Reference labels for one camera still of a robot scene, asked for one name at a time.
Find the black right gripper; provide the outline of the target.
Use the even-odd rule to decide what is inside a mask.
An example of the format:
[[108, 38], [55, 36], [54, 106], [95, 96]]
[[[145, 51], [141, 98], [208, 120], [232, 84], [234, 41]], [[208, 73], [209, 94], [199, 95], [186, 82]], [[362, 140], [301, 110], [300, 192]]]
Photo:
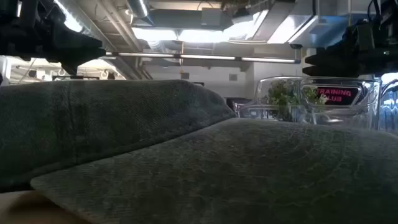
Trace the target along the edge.
[[346, 29], [343, 42], [316, 48], [302, 72], [311, 77], [358, 78], [397, 72], [397, 21], [359, 21]]

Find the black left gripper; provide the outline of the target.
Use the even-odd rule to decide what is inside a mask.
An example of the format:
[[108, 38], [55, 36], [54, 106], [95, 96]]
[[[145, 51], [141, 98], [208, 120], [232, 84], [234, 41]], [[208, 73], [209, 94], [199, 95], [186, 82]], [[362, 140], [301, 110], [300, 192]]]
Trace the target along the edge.
[[102, 41], [55, 25], [65, 19], [53, 0], [1, 0], [1, 55], [47, 56], [54, 27], [54, 55], [68, 74], [76, 75], [81, 64], [105, 56]]

